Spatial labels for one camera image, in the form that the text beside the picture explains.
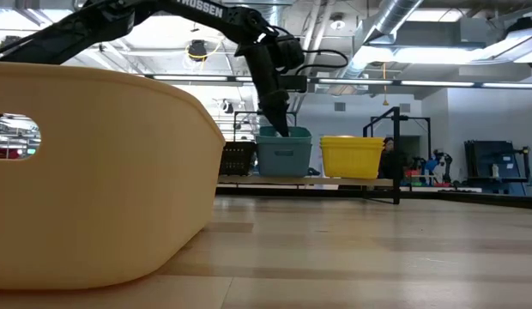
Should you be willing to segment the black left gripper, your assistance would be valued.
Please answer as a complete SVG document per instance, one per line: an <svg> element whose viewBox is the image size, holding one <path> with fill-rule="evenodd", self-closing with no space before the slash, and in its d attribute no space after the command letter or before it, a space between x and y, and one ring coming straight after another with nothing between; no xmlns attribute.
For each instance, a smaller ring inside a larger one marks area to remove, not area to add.
<svg viewBox="0 0 532 309"><path fill-rule="evenodd" d="M305 60L299 40L267 39L265 42L239 44L235 56L245 58L263 116L281 136L289 137L289 92L307 90L305 76L288 74Z"/></svg>

